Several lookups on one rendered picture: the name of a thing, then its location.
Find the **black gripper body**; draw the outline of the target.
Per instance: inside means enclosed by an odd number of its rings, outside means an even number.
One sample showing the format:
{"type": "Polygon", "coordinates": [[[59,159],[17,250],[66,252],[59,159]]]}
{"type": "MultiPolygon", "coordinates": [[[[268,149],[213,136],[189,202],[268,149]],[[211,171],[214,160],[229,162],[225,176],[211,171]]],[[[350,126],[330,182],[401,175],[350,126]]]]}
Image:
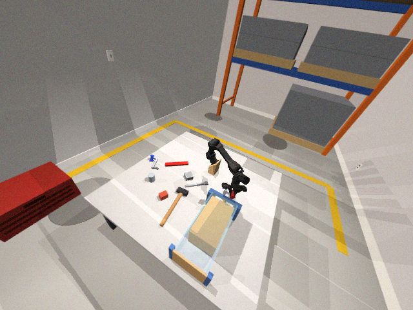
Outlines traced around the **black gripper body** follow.
{"type": "MultiPolygon", "coordinates": [[[[238,182],[239,182],[239,183],[240,183],[239,180],[235,180],[235,179],[232,178],[232,183],[231,183],[231,185],[228,185],[228,183],[224,183],[224,182],[223,182],[223,183],[221,184],[221,186],[222,186],[223,189],[232,190],[231,186],[232,186],[233,182],[235,182],[235,183],[238,183],[238,182]]],[[[244,187],[244,188],[243,188],[243,192],[247,192],[246,186],[245,186],[245,185],[241,185],[241,186],[244,187]]]]}

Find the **black-headed mallet with wooden handle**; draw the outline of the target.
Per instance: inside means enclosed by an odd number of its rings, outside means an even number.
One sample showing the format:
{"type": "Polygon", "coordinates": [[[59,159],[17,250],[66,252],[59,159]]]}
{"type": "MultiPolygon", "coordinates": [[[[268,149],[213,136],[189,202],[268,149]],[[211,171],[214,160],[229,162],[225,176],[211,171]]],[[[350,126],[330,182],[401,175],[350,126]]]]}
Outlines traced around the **black-headed mallet with wooden handle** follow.
{"type": "Polygon", "coordinates": [[[177,196],[176,200],[174,201],[174,203],[172,204],[172,206],[170,207],[170,209],[168,210],[168,212],[166,213],[165,217],[163,218],[163,220],[161,221],[161,223],[159,224],[161,227],[164,226],[165,222],[168,220],[168,217],[170,216],[170,214],[172,213],[172,211],[174,210],[175,206],[177,205],[178,201],[180,200],[180,198],[183,196],[187,196],[188,195],[188,190],[183,189],[181,187],[177,188],[177,193],[179,193],[179,195],[177,196]]]}

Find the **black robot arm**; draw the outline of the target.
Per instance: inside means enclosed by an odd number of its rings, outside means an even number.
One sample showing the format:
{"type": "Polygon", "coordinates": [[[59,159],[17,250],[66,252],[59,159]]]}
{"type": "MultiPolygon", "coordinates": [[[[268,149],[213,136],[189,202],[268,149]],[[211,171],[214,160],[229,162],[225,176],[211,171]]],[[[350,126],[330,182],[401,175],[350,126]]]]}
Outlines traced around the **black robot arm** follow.
{"type": "MultiPolygon", "coordinates": [[[[214,138],[208,142],[208,146],[209,146],[209,150],[208,152],[206,152],[206,158],[210,160],[211,165],[216,164],[219,161],[215,157],[216,153],[214,150],[217,150],[227,162],[229,171],[233,174],[233,179],[239,180],[244,185],[247,185],[250,182],[250,178],[243,174],[244,170],[242,166],[240,166],[240,164],[238,164],[236,161],[234,161],[230,157],[228,152],[225,150],[225,148],[221,144],[220,140],[214,138]]],[[[233,182],[231,188],[233,188],[233,192],[240,193],[240,191],[241,192],[243,191],[244,187],[240,186],[239,182],[238,183],[233,182]]]]}

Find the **clear-panelled rack with blue corner posts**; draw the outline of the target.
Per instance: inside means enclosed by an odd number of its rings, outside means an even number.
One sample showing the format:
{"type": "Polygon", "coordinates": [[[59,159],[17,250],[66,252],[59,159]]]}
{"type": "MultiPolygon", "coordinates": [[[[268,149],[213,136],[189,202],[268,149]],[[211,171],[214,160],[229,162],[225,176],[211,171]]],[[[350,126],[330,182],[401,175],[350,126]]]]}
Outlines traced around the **clear-panelled rack with blue corner posts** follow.
{"type": "Polygon", "coordinates": [[[240,210],[239,205],[209,190],[185,233],[168,247],[169,258],[207,286],[214,276],[210,269],[218,250],[240,210]]]}

